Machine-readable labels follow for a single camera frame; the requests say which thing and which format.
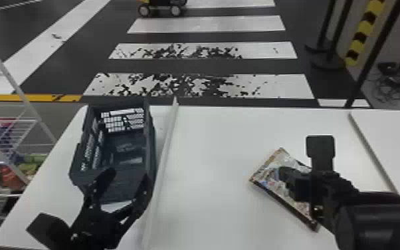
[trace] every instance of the black pole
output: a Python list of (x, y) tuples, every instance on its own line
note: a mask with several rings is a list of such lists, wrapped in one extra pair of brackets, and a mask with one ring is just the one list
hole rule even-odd
[(346, 0), (344, 3), (343, 11), (341, 13), (340, 20), (338, 20), (338, 25), (336, 27), (334, 37), (332, 39), (332, 46), (330, 50), (327, 52), (326, 60), (330, 62), (334, 55), (336, 54), (336, 47), (338, 46), (338, 42), (340, 41), (341, 34), (343, 33), (344, 25), (346, 20), (348, 19), (350, 8), (352, 8), (353, 0)]
[(330, 0), (329, 7), (327, 8), (326, 18), (324, 19), (324, 23), (322, 25), (320, 36), (318, 37), (318, 47), (322, 47), (324, 45), (324, 40), (326, 39), (327, 30), (329, 29), (330, 19), (332, 19), (332, 14), (334, 13), (336, 0)]
[(336, 5), (336, 0), (330, 0), (329, 5), (327, 7), (326, 17), (324, 18), (324, 22), (322, 23), (321, 31), (318, 36), (318, 41), (312, 41), (310, 43), (306, 43), (306, 49), (313, 53), (318, 52), (326, 52), (329, 49), (329, 46), (325, 44), (327, 41), (326, 35), (327, 30), (329, 29), (330, 19), (332, 19), (332, 14), (334, 13)]
[(338, 56), (336, 52), (336, 47), (341, 38), (341, 34), (343, 33), (344, 25), (349, 16), (350, 9), (352, 7), (353, 0), (346, 0), (343, 6), (343, 11), (341, 12), (341, 16), (338, 19), (338, 24), (336, 25), (334, 37), (332, 39), (332, 45), (330, 49), (327, 51), (325, 56), (317, 55), (312, 58), (312, 65), (316, 68), (320, 68), (322, 70), (341, 70), (344, 68), (344, 60)]
[(397, 0), (394, 4), (394, 7), (392, 8), (391, 14), (389, 14), (388, 19), (386, 20), (385, 26), (383, 30), (381, 31), (380, 35), (378, 36), (377, 42), (375, 42), (375, 45), (373, 46), (373, 49), (367, 58), (366, 63), (364, 64), (363, 70), (358, 76), (356, 86), (348, 98), (348, 101), (346, 102), (346, 105), (344, 105), (344, 108), (351, 108), (353, 102), (355, 101), (355, 98), (357, 97), (358, 93), (360, 92), (363, 83), (366, 81), (366, 78), (371, 72), (372, 66), (374, 65), (375, 61), (377, 60), (378, 54), (380, 53), (381, 49), (383, 48), (383, 45), (385, 44), (385, 41), (387, 40), (392, 28), (394, 27), (395, 22), (400, 16), (400, 0)]

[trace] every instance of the floor marking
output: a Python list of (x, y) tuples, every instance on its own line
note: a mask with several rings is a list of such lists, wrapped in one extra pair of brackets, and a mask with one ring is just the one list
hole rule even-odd
[(273, 0), (188, 0), (186, 7), (196, 8), (249, 8), (274, 7)]
[(120, 43), (110, 59), (297, 59), (291, 42)]
[(284, 31), (280, 16), (139, 18), (128, 33)]
[[(346, 99), (318, 99), (321, 107), (336, 107), (342, 108), (346, 104)], [(371, 106), (365, 99), (357, 99), (352, 105), (352, 108), (370, 108)]]
[(14, 4), (10, 4), (10, 5), (5, 5), (5, 6), (1, 6), (0, 7), (0, 11), (4, 10), (4, 9), (10, 9), (10, 8), (14, 8), (14, 7), (18, 7), (18, 6), (22, 6), (22, 5), (27, 5), (29, 3), (38, 3), (41, 2), (42, 0), (30, 0), (30, 1), (25, 1), (22, 3), (14, 3)]
[[(7, 59), (5, 66), (17, 84), (22, 84), (109, 1), (85, 0), (79, 3), (47, 30)], [(13, 91), (14, 89), (7, 79), (0, 77), (0, 94), (11, 94)]]
[[(81, 94), (26, 94), (30, 102), (78, 102)], [(19, 102), (17, 94), (0, 94), (0, 102)]]
[(303, 74), (99, 73), (84, 95), (314, 99)]

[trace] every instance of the robotic hand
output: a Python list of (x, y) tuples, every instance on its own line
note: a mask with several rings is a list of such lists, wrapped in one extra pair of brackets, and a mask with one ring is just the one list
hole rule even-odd
[(290, 197), (310, 204), (310, 215), (335, 235), (341, 250), (399, 250), (400, 195), (367, 193), (334, 171), (332, 136), (309, 136), (312, 171), (281, 167)]
[(122, 236), (148, 206), (153, 185), (149, 177), (144, 175), (131, 204), (108, 213), (101, 210), (99, 199), (115, 175), (116, 170), (108, 168), (88, 186), (82, 209), (71, 227), (57, 217), (41, 213), (28, 226), (28, 233), (50, 250), (117, 248)]

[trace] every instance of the stanchion base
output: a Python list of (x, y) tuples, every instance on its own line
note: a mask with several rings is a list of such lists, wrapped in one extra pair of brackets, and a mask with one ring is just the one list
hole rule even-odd
[(325, 71), (342, 70), (345, 67), (345, 62), (338, 55), (334, 55), (330, 61), (327, 61), (327, 54), (318, 54), (312, 56), (311, 62), (315, 68)]
[(306, 41), (304, 45), (306, 50), (310, 53), (324, 53), (329, 51), (330, 47), (332, 46), (332, 42), (329, 39), (325, 39), (322, 43), (322, 46), (318, 46), (318, 42), (316, 38), (310, 38)]

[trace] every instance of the plastic basket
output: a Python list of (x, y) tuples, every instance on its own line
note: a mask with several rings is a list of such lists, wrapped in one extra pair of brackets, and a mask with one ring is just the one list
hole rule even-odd
[(131, 200), (147, 174), (156, 177), (155, 130), (146, 99), (109, 106), (89, 106), (70, 168), (82, 191), (106, 168), (116, 177), (101, 203)]

